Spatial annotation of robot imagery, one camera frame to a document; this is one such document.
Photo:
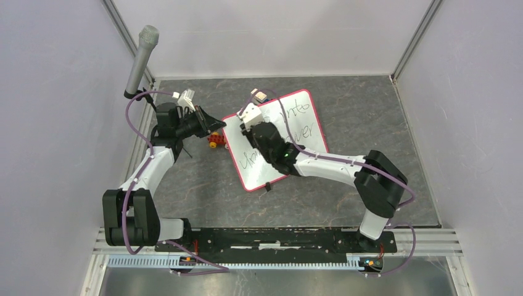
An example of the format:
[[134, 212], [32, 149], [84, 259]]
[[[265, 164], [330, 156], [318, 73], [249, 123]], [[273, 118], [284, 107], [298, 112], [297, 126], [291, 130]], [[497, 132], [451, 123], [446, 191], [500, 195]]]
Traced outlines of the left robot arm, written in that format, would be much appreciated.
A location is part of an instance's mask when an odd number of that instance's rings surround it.
[[153, 196], [177, 161], [183, 141], [191, 136], [206, 138], [226, 126], [198, 105], [191, 109], [175, 103], [160, 104], [156, 119], [138, 168], [118, 189], [108, 189], [102, 196], [109, 246], [144, 247], [159, 241], [161, 225]]

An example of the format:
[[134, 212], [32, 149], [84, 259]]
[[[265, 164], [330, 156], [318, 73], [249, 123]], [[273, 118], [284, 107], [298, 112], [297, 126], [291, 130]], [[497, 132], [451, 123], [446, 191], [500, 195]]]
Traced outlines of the pink framed whiteboard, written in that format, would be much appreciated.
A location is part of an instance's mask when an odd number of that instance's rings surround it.
[[[297, 144], [317, 152], [328, 152], [315, 103], [309, 90], [301, 89], [260, 105], [264, 121], [277, 127], [279, 134], [289, 142], [284, 117], [287, 118], [290, 133]], [[242, 187], [247, 192], [263, 188], [266, 183], [274, 183], [285, 178], [265, 161], [261, 153], [254, 149], [241, 133], [241, 121], [231, 114], [222, 119], [226, 123], [223, 134], [226, 138], [233, 164], [239, 175]]]

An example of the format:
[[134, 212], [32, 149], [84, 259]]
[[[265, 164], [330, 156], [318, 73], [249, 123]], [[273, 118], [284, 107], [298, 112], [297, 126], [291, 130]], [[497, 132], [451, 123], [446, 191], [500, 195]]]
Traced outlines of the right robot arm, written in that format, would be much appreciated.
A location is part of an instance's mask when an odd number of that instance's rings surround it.
[[354, 187], [366, 211], [356, 235], [357, 246], [371, 252], [381, 244], [381, 235], [401, 207], [408, 190], [405, 175], [382, 153], [371, 150], [356, 157], [316, 152], [286, 141], [273, 123], [240, 125], [249, 144], [280, 174], [317, 177]]

